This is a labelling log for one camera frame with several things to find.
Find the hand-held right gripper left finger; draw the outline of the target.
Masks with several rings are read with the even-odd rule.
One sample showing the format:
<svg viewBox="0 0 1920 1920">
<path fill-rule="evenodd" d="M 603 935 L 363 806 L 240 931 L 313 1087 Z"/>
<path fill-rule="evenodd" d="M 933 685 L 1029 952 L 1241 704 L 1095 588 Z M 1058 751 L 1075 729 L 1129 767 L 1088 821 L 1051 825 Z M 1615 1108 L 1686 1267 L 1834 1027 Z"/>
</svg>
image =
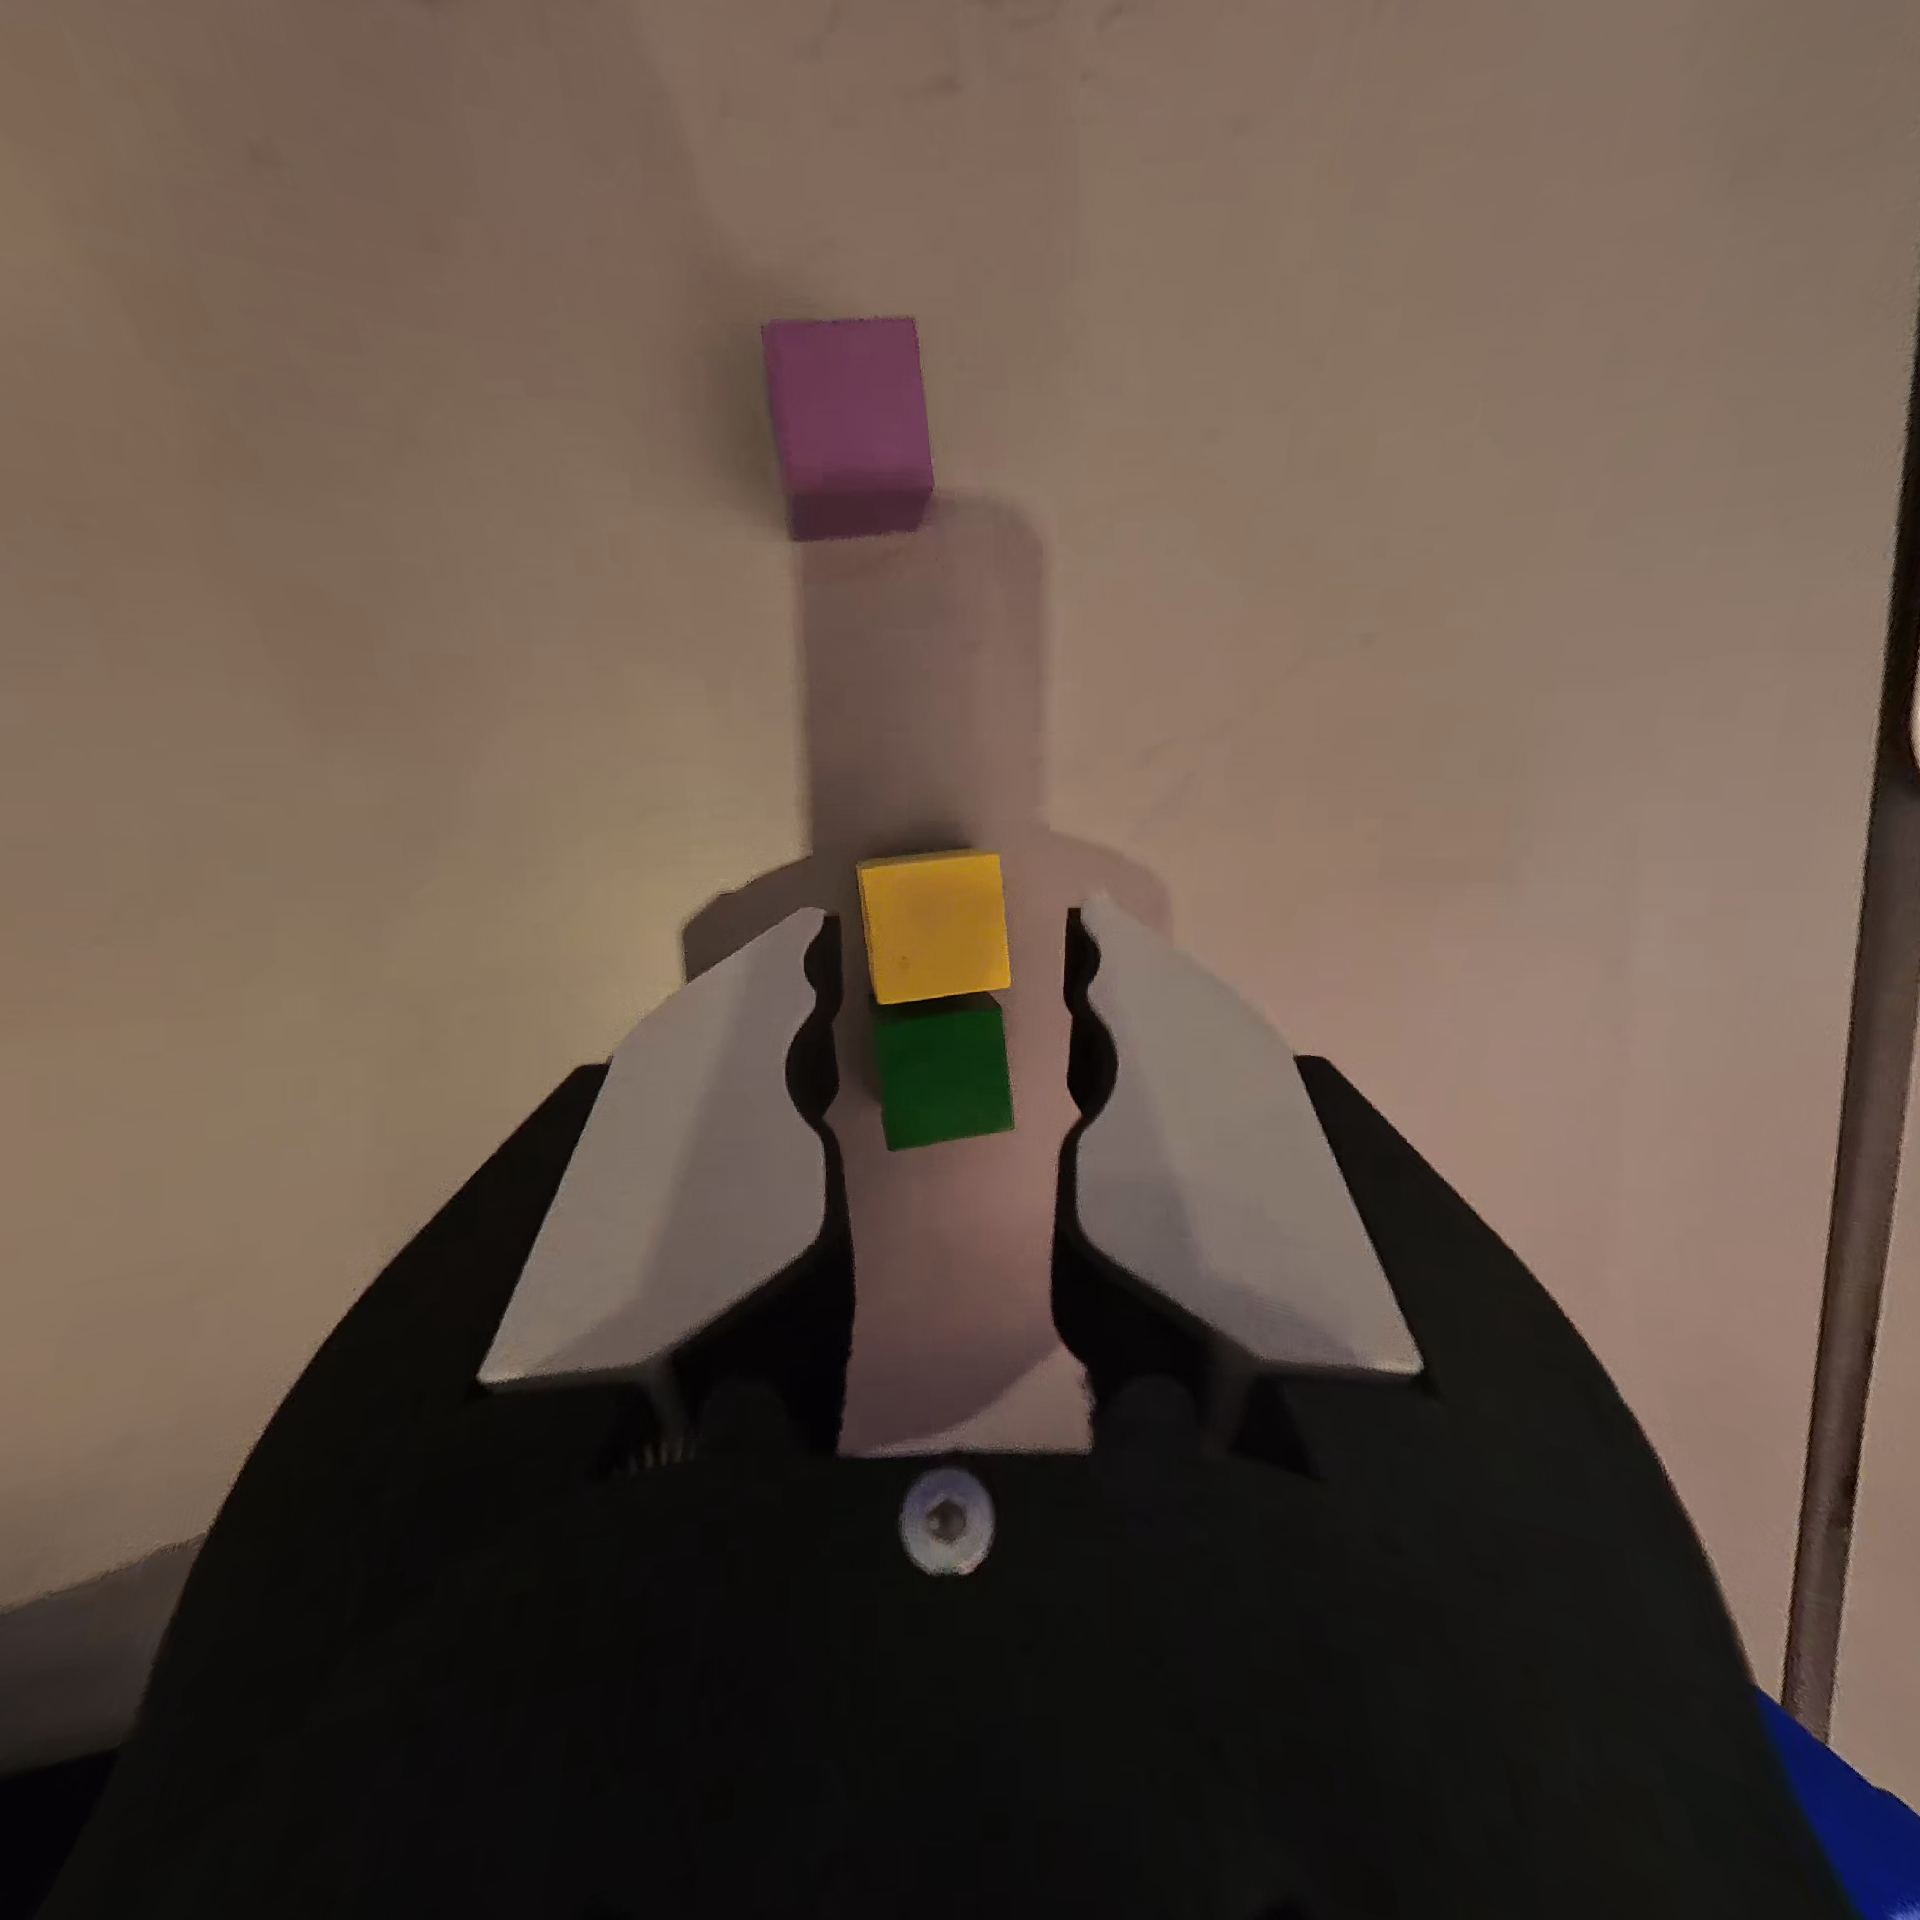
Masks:
<svg viewBox="0 0 1920 1920">
<path fill-rule="evenodd" d="M 478 1381 L 671 1375 L 686 1412 L 733 1375 L 840 1423 L 854 1310 L 826 1125 L 839 919 L 805 905 L 647 1012 L 607 1057 Z"/>
</svg>

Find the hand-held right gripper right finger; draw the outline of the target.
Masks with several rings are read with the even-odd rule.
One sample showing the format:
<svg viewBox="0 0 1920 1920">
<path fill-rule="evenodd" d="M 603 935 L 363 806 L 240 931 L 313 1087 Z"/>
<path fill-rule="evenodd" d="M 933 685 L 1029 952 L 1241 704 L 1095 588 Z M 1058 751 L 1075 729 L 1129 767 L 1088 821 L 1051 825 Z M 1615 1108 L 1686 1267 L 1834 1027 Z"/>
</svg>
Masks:
<svg viewBox="0 0 1920 1920">
<path fill-rule="evenodd" d="M 1051 1310 L 1098 1400 L 1136 1375 L 1410 1381 L 1417 1340 L 1296 1051 L 1112 899 L 1066 926 L 1066 1087 Z"/>
</svg>

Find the green wooden cube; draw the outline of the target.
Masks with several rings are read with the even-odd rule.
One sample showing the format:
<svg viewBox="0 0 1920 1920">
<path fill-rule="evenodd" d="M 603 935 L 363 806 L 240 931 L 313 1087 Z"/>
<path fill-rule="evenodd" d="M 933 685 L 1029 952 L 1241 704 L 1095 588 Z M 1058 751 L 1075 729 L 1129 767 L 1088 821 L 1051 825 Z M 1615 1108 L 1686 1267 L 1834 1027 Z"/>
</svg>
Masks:
<svg viewBox="0 0 1920 1920">
<path fill-rule="evenodd" d="M 990 991 L 871 1005 L 880 1128 L 904 1152 L 1016 1127 L 1000 1004 Z"/>
</svg>

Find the yellow wooden cube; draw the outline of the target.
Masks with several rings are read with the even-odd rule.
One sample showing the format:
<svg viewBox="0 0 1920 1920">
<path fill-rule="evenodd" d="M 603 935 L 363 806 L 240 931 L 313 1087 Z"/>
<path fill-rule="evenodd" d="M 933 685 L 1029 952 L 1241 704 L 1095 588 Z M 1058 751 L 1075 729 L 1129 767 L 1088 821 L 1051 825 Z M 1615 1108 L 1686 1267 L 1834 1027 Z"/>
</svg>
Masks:
<svg viewBox="0 0 1920 1920">
<path fill-rule="evenodd" d="M 998 995 L 1011 985 L 1000 856 L 959 847 L 854 865 L 878 1005 Z"/>
</svg>

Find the purple wooden cube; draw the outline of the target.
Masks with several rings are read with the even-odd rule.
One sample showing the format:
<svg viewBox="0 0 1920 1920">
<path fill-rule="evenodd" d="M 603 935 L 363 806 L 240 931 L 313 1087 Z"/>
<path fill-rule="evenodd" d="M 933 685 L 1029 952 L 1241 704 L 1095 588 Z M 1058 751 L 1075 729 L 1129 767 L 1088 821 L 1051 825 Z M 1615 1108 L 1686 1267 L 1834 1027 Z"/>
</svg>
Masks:
<svg viewBox="0 0 1920 1920">
<path fill-rule="evenodd" d="M 787 537 L 918 531 L 937 486 L 918 325 L 768 319 L 759 347 Z"/>
</svg>

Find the blue plastic storage bin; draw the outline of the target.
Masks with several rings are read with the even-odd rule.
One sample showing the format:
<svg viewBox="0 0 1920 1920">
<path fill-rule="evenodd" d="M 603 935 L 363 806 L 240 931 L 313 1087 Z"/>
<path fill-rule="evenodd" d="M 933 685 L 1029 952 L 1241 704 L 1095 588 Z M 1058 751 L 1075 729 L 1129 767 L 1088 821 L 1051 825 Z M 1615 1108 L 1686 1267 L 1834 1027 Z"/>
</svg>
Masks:
<svg viewBox="0 0 1920 1920">
<path fill-rule="evenodd" d="M 1861 1917 L 1917 1917 L 1917 1813 L 1757 1691 L 1792 1801 Z"/>
</svg>

